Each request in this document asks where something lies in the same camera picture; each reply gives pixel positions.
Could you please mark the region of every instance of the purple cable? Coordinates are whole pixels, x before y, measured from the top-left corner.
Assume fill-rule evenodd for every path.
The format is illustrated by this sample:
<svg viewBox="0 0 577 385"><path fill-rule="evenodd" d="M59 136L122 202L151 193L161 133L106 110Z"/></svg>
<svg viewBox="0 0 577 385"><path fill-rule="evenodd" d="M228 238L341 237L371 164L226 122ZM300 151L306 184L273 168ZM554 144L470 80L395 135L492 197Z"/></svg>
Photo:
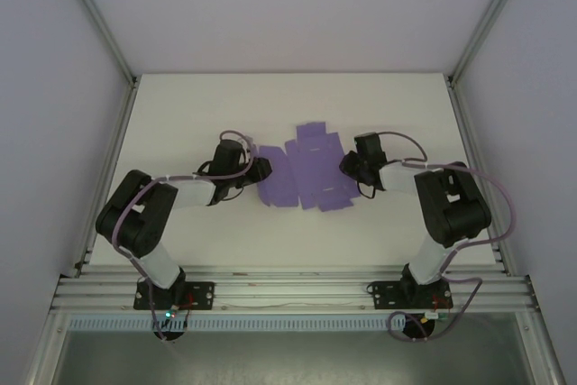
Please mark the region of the purple cable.
<svg viewBox="0 0 577 385"><path fill-rule="evenodd" d="M118 233L120 232L120 227L123 225L124 220L126 219L128 214L130 213L130 211L133 209L133 207L141 200L141 198L152 187L154 187L156 184L158 184L160 182L168 182L168 181L177 181L178 182L181 180L192 180L192 179L226 180L226 179L238 178L239 176L242 176L247 171L249 171L252 167L252 163L254 162L254 157L253 157L254 150L253 150L251 140L249 140L249 138L246 137L244 134L239 133L238 131L235 131L235 130L222 131L219 135L219 139L223 140L223 137L227 134L235 134L246 143L246 146L248 148L248 152L250 153L250 158L249 158L249 161L248 161L248 163L244 169L242 169L238 173L234 173L233 175L223 175L223 176L177 175L177 176L161 176L161 177L155 178L155 179L151 180L151 182L149 182L146 186L144 186L136 194L136 196L134 196L134 198L130 201L130 203L126 206L126 208L120 214L120 217L118 218L118 221L116 222L116 225L114 226L114 230L112 232L111 242L112 242L112 246L114 247L114 249L117 252L119 252L120 254L122 254L126 259L128 259L130 261L130 263L133 265L133 267L136 268L136 270L146 279L146 282L148 283L149 302L150 302L151 313L152 313L152 323L154 324L154 327L156 328L156 331L158 332L158 334L162 340L165 340L165 336L162 333L162 330L160 329L160 323L159 323L158 318L156 317L156 311L154 309L154 302L152 300L152 296L153 296L152 280L151 280L150 276L148 275L148 273L146 272L146 270L136 260L136 258L130 252L123 250L120 247L120 245L118 245Z"/></svg>
<svg viewBox="0 0 577 385"><path fill-rule="evenodd" d="M427 156L426 156L425 150L415 139L413 139L412 137L409 137L403 133L396 133L396 132L392 132L392 131L379 133L379 135L384 135L384 134L397 135L399 137L406 138L407 140L413 142L417 146L417 148L421 151L421 153L423 154L423 159L421 160L421 162L424 162L425 164L410 163L407 161L419 161L419 159L406 158L402 162L403 166L409 167L411 169L422 169L422 170L449 169L449 170L455 170L455 171L462 171L465 173L471 173L474 176L478 176L479 178L483 178L483 179L487 180L489 183L491 183L495 187L497 187L497 189L503 195L503 197L505 198L505 201L507 202L508 209L509 209L509 215L510 215L509 225L508 225L507 230L503 234L500 234L499 236L496 236L494 238L483 239L481 241L472 241L472 242L463 243L463 244L457 246L452 252L449 253L447 258L444 260L443 264L441 265L441 268L439 269L440 274L443 274L443 272L446 271L446 269L451 264L451 261L453 261L454 257L457 255L457 253L459 251L464 250L465 248L470 248L470 247L474 247L477 245L486 245L488 243L497 243L499 241L503 241L504 239L508 238L513 233L513 231L515 230L515 227L517 226L517 211L516 211L515 206L513 204L513 199L511 198L511 195L507 192L507 189L503 186L503 184L501 184L498 180L496 180L495 178L487 175L486 173L483 173L482 171L479 171L476 169L470 169L470 168L466 168L466 167L462 167L462 166L454 166L451 164L426 164ZM454 327L462 319L465 311L467 311L467 308L469 308L469 305L472 303L473 298L475 298L475 295L477 294L477 292L481 288L481 285L483 284L483 280L480 277L472 277L472 278L465 279L465 280L451 280L451 279L448 279L446 277L441 277L441 278L443 280L447 281L448 283L453 283L453 284L466 284L466 283L476 282L477 285L475 286L475 289L473 289L473 291L471 292L471 295L467 299L467 302L464 303L463 307L461 308L461 311L459 311L459 313L457 313L457 316L453 319L451 324L449 324L449 326L447 326L443 331L441 331L437 335L426 337L425 329L423 328L423 326L421 326L420 321L415 316L410 315L409 313L405 313L403 311L394 311L387 318L387 329L389 331L389 334L393 338L395 338L396 340L400 340L401 342L407 342L407 343L417 343L417 342L426 343L427 341L436 340L438 338L441 338L441 337L447 335L452 329L454 329ZM391 330L392 319L395 316L399 316L399 315L404 315L405 317L408 317L412 322L417 324L419 330L421 331L421 333L423 333L424 338L412 339L412 338L401 337L399 335L394 334Z"/></svg>

